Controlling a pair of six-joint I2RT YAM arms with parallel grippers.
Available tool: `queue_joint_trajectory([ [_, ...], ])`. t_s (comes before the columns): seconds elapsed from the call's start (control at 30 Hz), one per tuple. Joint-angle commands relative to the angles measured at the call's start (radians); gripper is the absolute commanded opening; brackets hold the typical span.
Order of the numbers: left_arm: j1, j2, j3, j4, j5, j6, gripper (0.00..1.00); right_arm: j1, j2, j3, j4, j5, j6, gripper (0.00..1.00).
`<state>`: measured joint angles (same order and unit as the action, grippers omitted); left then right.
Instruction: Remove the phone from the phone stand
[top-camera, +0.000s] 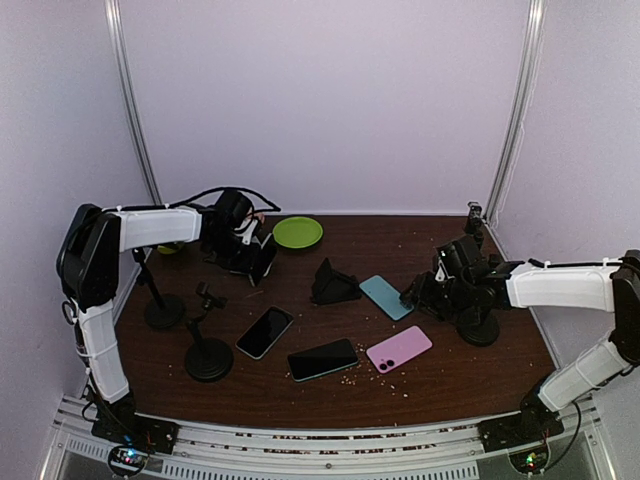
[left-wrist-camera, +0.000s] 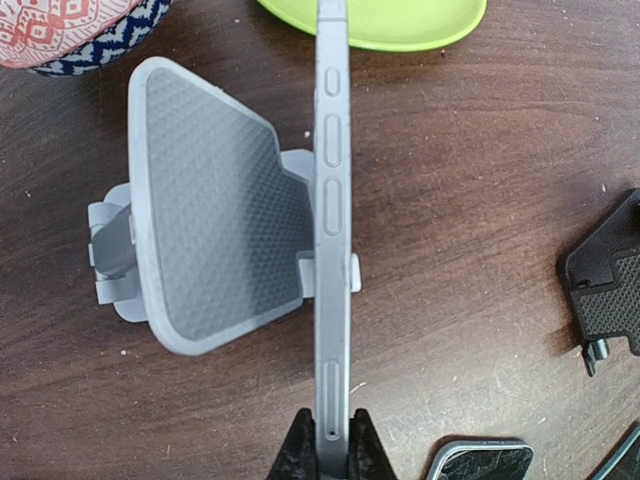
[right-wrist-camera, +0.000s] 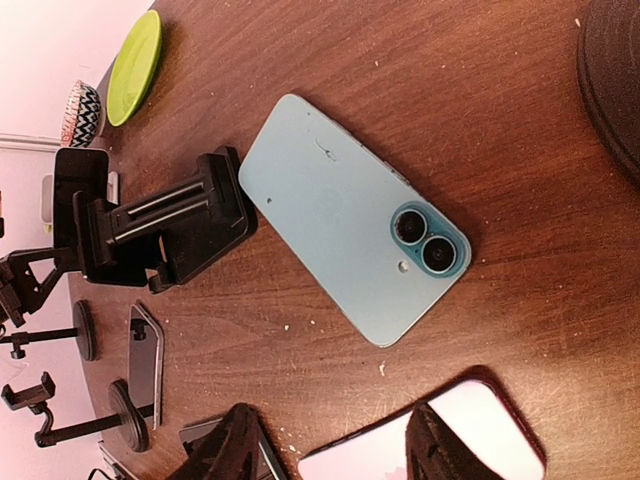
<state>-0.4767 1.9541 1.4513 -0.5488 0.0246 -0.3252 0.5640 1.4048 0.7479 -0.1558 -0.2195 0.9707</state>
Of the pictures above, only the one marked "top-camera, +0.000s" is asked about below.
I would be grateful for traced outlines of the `pink phone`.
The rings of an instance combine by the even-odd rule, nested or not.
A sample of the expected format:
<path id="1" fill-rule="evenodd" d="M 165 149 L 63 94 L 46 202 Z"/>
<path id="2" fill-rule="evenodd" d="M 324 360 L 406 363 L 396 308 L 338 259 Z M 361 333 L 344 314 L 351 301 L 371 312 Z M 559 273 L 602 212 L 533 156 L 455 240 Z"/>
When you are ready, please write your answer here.
<path id="1" fill-rule="evenodd" d="M 376 370 L 387 374 L 433 347 L 433 342 L 418 326 L 411 326 L 366 350 Z"/>

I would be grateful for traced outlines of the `black triangular phone stand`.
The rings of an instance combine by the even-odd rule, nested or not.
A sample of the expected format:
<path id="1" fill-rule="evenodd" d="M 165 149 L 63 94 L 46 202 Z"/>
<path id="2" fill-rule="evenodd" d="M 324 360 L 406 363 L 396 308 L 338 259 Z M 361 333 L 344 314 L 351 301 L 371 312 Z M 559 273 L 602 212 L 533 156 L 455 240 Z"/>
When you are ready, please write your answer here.
<path id="1" fill-rule="evenodd" d="M 328 258 L 320 264 L 311 286 L 311 301 L 315 305 L 331 305 L 361 298 L 359 282 L 355 276 L 335 270 Z"/>

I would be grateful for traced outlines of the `black phone teal case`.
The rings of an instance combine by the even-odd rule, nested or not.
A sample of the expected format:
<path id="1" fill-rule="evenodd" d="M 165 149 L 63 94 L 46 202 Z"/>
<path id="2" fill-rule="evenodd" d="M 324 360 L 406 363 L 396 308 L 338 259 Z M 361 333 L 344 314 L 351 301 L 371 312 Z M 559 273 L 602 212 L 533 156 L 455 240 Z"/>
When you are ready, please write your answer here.
<path id="1" fill-rule="evenodd" d="M 359 363 L 350 340 L 343 338 L 304 351 L 290 354 L 287 364 L 296 382 L 320 378 Z"/>

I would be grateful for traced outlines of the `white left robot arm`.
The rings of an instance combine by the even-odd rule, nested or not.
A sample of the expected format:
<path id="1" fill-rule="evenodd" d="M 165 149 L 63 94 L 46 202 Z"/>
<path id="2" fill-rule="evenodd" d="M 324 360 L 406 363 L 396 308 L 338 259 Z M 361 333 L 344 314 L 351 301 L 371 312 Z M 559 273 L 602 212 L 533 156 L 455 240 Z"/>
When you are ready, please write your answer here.
<path id="1" fill-rule="evenodd" d="M 134 256 L 147 285 L 153 277 L 145 250 L 171 244 L 198 243 L 221 268 L 247 276 L 252 285 L 260 283 L 273 263 L 273 237 L 263 232 L 263 212 L 251 200 L 256 191 L 244 187 L 212 191 L 218 198 L 211 205 L 200 204 L 199 195 L 163 205 L 83 204 L 59 251 L 56 272 L 66 297 L 62 310 L 88 371 L 97 421 L 123 444 L 137 442 L 144 424 L 135 415 L 115 334 L 113 300 L 121 255 Z"/>

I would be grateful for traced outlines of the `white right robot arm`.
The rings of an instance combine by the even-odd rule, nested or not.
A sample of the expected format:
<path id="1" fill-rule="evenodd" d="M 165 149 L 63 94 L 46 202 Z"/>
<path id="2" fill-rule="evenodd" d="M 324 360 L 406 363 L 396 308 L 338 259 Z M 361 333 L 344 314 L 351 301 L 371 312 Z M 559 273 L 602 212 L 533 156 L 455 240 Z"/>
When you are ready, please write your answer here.
<path id="1" fill-rule="evenodd" d="M 432 270 L 417 275 L 400 302 L 453 324 L 463 340 L 481 347 L 499 336 L 496 310 L 590 309 L 615 321 L 593 347 L 535 384 L 518 413 L 479 424 L 484 449 L 495 451 L 561 433 L 559 411 L 638 367 L 639 253 L 583 263 L 502 262 L 483 256 L 481 244 L 480 235 L 468 234 L 437 248 Z"/>

